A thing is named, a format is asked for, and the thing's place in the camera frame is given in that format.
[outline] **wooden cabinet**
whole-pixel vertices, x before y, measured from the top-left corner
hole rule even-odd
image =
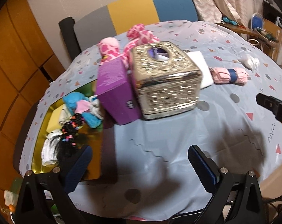
[[[21,178],[12,160],[27,113],[49,87],[46,76],[63,72],[27,0],[8,0],[0,10],[0,208],[3,191]]]

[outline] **screw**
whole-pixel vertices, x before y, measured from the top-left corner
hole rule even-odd
[[[228,173],[228,169],[225,168],[225,167],[221,167],[220,171],[221,171],[221,173],[223,173],[223,174]]]
[[[54,168],[52,169],[52,172],[53,172],[53,173],[59,173],[59,172],[60,172],[60,167],[54,167]]]
[[[32,173],[33,173],[32,170],[28,170],[28,171],[25,173],[25,175],[26,175],[26,176],[30,176]]]
[[[254,173],[253,171],[251,171],[251,170],[248,172],[248,174],[249,174],[251,177],[254,177],[254,176],[255,176],[255,173]]]

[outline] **purple box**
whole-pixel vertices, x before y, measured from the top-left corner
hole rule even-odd
[[[141,110],[120,57],[99,67],[96,95],[119,125],[141,118]]]

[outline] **pink cloth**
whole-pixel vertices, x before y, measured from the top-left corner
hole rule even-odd
[[[249,76],[246,70],[244,68],[239,68],[239,67],[233,69],[235,70],[237,75],[236,83],[246,84]],[[215,83],[218,84],[230,83],[231,80],[230,73],[226,68],[223,67],[211,68],[211,75]]]
[[[129,67],[130,50],[138,45],[158,42],[159,38],[154,36],[151,31],[145,30],[144,24],[136,24],[127,32],[127,37],[131,38],[130,42],[123,49],[121,54],[119,51],[119,43],[115,38],[105,38],[98,43],[100,53],[102,55],[101,65],[109,62],[117,57],[121,57],[126,68]]]
[[[89,107],[90,107],[90,102],[84,99],[81,99],[77,101],[77,108],[76,108],[75,113],[82,114],[83,112],[89,111]]]

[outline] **yellow sponge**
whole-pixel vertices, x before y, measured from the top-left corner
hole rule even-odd
[[[63,106],[64,105],[61,105],[60,107],[58,107],[57,109],[55,109],[52,112],[52,115],[50,117],[50,120],[49,120],[49,123],[48,123],[48,127],[46,129],[46,132],[50,133],[53,130],[61,129],[61,125],[59,124],[59,116],[61,114]]]

